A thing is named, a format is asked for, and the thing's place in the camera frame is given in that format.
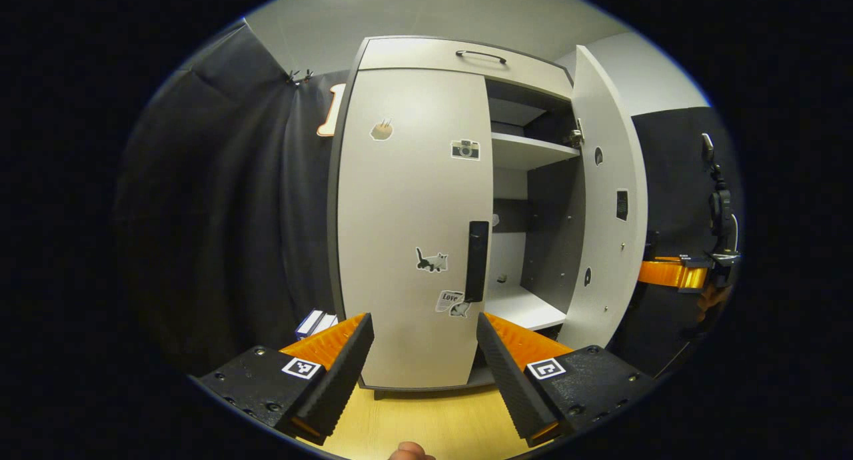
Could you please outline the small white and blue box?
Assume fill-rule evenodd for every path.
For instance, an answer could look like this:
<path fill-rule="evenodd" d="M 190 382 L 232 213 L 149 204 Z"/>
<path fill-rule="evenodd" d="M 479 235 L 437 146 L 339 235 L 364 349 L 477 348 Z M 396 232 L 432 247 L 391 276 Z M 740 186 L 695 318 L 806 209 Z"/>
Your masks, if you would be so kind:
<path fill-rule="evenodd" d="M 323 330 L 329 329 L 329 327 L 335 326 L 338 322 L 339 320 L 337 315 L 332 312 L 313 310 L 301 321 L 301 323 L 299 323 L 296 328 L 296 339 L 297 341 L 302 341 L 302 339 L 310 337 L 314 335 L 314 333 L 320 333 L 323 332 Z"/>

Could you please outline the cabinet door with headphones sticker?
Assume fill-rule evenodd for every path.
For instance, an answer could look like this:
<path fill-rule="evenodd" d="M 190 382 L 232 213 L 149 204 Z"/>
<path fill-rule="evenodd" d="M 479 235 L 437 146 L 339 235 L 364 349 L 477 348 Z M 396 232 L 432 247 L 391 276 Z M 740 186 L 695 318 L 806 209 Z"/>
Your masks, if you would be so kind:
<path fill-rule="evenodd" d="M 558 341 L 606 347 L 633 296 L 648 234 L 642 148 L 613 80 L 588 47 L 576 47 L 574 116 L 582 133 L 584 241 Z"/>

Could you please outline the black backdrop cloth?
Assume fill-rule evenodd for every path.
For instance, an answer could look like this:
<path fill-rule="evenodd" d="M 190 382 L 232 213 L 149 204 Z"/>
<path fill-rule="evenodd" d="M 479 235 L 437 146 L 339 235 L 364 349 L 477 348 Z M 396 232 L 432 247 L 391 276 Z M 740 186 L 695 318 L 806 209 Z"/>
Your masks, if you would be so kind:
<path fill-rule="evenodd" d="M 207 41 L 150 99 L 120 165 L 120 272 L 167 359 L 202 376 L 254 345 L 283 347 L 332 312 L 328 245 L 333 87 L 353 68 L 287 84 L 247 21 Z M 648 183 L 649 239 L 665 187 L 705 224 L 710 108 L 631 116 Z"/>

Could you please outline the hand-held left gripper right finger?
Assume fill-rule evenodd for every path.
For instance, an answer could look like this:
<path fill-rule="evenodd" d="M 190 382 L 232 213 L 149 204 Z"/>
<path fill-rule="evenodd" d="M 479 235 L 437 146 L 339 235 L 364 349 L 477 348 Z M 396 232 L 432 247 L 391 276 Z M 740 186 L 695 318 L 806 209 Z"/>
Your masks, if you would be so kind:
<path fill-rule="evenodd" d="M 644 399 L 657 381 L 599 345 L 573 349 L 487 312 L 477 341 L 528 447 L 584 435 Z"/>

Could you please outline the cabinet door with camera sticker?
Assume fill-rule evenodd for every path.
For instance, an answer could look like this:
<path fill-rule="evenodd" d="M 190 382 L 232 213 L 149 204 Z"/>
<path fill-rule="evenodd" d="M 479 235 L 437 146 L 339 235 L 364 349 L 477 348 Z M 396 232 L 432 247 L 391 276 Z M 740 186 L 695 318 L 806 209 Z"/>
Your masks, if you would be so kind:
<path fill-rule="evenodd" d="M 482 75 L 363 70 L 345 111 L 335 210 L 345 315 L 369 312 L 365 387 L 438 390 L 468 381 L 472 223 L 492 217 L 492 149 Z"/>

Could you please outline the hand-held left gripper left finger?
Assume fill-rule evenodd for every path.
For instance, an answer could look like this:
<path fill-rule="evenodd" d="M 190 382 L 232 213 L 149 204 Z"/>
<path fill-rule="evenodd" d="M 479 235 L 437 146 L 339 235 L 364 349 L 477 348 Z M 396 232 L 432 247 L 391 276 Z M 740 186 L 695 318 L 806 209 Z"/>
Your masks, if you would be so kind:
<path fill-rule="evenodd" d="M 333 434 L 374 342 L 363 312 L 280 349 L 255 345 L 193 381 L 237 412 L 322 445 Z"/>

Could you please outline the grey double-door shoe cabinet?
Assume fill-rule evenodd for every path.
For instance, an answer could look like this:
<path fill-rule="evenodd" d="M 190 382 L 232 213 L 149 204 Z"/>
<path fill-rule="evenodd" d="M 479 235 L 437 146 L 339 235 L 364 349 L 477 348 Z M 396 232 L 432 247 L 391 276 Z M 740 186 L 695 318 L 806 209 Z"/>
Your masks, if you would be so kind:
<path fill-rule="evenodd" d="M 456 56 L 458 50 L 492 53 L 508 60 Z M 574 127 L 572 96 L 574 75 L 563 65 L 526 53 L 486 43 L 442 37 L 367 37 L 359 48 L 345 83 L 333 87 L 331 117 L 335 120 L 331 150 L 328 195 L 328 245 L 333 301 L 339 317 L 345 315 L 341 301 L 335 230 L 339 151 L 345 111 L 357 72 L 363 70 L 415 69 L 456 71 L 482 75 L 486 81 L 490 144 L 492 132 L 518 135 L 567 146 Z M 477 317 L 484 310 L 488 290 L 509 283 L 526 288 L 540 299 L 566 313 L 576 279 L 584 241 L 584 165 L 580 157 L 551 163 L 530 171 L 493 166 L 492 217 L 488 238 L 487 280 L 482 309 L 475 317 L 476 351 L 468 381 L 463 386 L 438 390 L 390 390 L 359 387 L 375 399 L 390 393 L 417 395 L 480 387 L 493 381 L 478 350 Z M 453 305 L 452 314 L 464 307 Z"/>

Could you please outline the white inner cabinet shelf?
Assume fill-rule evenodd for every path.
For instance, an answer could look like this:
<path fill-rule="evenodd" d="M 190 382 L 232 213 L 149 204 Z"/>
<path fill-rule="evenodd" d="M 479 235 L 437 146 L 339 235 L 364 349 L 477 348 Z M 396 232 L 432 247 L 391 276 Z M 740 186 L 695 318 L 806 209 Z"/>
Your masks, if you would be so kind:
<path fill-rule="evenodd" d="M 566 313 L 520 285 L 497 284 L 488 290 L 484 310 L 529 330 L 561 325 Z"/>
<path fill-rule="evenodd" d="M 492 132 L 493 166 L 500 169 L 530 171 L 551 163 L 580 157 L 576 148 L 524 136 Z"/>

